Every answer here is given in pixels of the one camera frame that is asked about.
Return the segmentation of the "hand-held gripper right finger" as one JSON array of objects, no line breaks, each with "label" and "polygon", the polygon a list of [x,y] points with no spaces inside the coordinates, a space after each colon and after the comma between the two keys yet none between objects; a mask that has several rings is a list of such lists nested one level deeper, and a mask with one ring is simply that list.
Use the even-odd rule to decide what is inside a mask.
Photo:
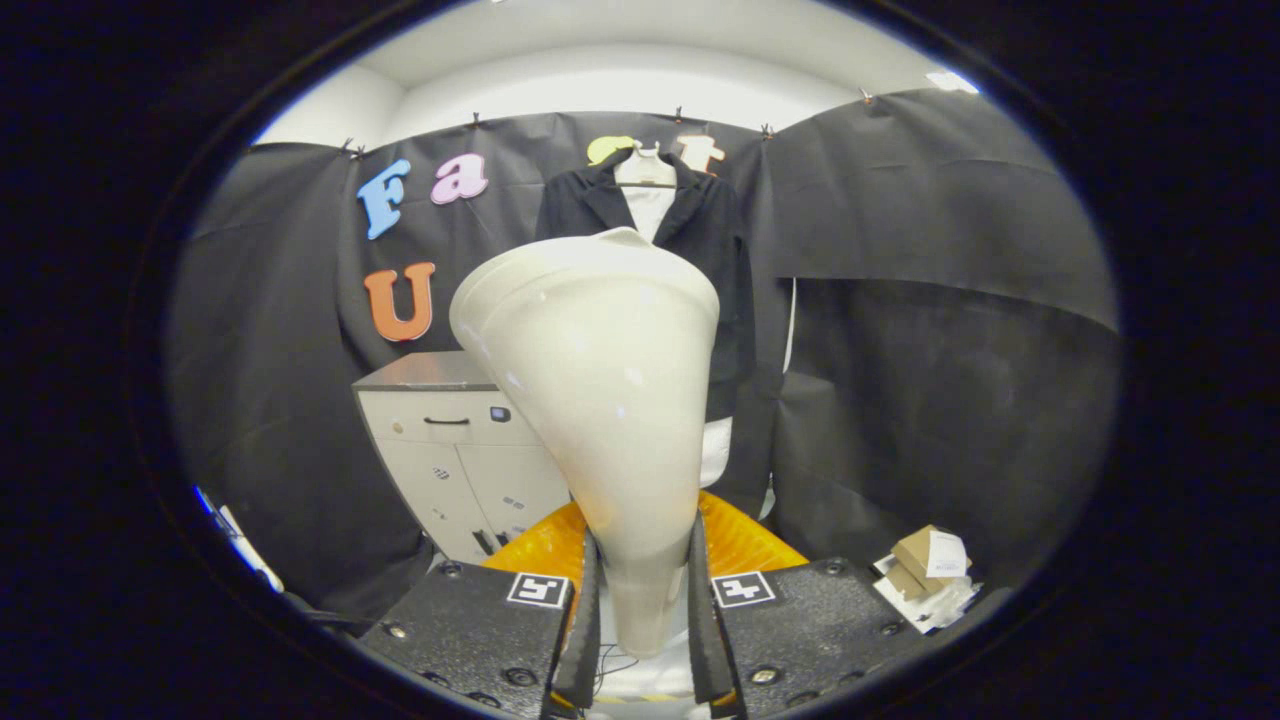
[{"label": "hand-held gripper right finger", "polygon": [[809,719],[867,707],[925,641],[841,557],[809,561],[700,493],[687,553],[698,702],[714,719]]}]

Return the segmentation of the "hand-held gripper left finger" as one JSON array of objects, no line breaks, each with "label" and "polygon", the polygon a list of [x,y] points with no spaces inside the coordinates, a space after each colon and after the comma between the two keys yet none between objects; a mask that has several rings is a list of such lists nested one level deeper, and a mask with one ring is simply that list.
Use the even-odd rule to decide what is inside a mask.
[{"label": "hand-held gripper left finger", "polygon": [[581,719],[602,648],[602,564],[568,503],[481,564],[428,571],[360,652],[429,698],[485,719]]}]

